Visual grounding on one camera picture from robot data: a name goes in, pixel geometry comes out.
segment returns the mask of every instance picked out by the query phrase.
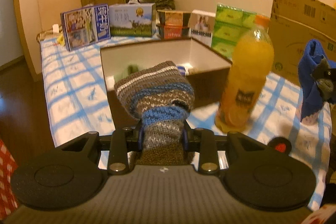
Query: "metal screw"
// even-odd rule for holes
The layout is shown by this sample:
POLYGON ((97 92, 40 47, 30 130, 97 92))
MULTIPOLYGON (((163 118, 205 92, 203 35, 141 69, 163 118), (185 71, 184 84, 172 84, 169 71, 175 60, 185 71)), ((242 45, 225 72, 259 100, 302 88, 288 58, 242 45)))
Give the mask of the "metal screw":
POLYGON ((123 171, 123 170, 125 170, 125 168, 126 168, 126 165, 124 165, 120 162, 115 162, 115 163, 110 165, 110 169, 112 171, 115 171, 115 172, 123 171))
POLYGON ((211 171, 216 171, 218 169, 218 165, 214 164, 213 162, 206 162, 205 164, 202 164, 201 168, 204 171, 211 172, 211 171))

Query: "orange bottle cap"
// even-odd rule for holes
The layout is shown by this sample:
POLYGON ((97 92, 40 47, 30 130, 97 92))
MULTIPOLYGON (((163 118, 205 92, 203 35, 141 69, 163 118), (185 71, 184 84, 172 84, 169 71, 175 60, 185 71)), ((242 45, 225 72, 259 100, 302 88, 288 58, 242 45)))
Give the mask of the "orange bottle cap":
POLYGON ((254 23, 256 25, 261 25, 263 26, 265 29, 268 28, 268 25, 269 25, 269 17, 266 17, 266 16, 262 16, 262 15, 256 15, 255 19, 254 19, 254 23))

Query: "striped sock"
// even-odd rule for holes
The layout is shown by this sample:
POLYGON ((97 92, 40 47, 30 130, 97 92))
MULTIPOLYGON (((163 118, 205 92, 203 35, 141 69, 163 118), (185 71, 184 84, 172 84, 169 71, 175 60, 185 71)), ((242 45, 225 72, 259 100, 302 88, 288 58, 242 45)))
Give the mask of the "striped sock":
POLYGON ((194 91, 172 61, 136 72, 114 86, 125 109, 144 126, 137 164, 188 164, 181 136, 194 103, 194 91))

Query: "plastic bottle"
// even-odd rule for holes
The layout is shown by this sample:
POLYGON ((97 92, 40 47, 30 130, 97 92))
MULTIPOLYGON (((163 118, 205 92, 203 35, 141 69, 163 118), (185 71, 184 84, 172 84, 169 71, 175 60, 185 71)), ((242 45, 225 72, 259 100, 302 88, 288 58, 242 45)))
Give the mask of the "plastic bottle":
POLYGON ((269 18, 257 15, 255 26, 238 41, 232 67, 216 113, 215 125, 223 132, 243 131, 274 61, 267 34, 269 18))

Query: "red checkered fabric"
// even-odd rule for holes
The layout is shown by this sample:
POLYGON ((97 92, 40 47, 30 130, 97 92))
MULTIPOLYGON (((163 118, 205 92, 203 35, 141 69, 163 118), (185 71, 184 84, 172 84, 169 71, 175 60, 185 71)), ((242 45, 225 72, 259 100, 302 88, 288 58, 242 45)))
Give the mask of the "red checkered fabric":
POLYGON ((11 175, 17 165, 0 140, 0 220, 6 218, 17 208, 17 203, 11 190, 11 175))

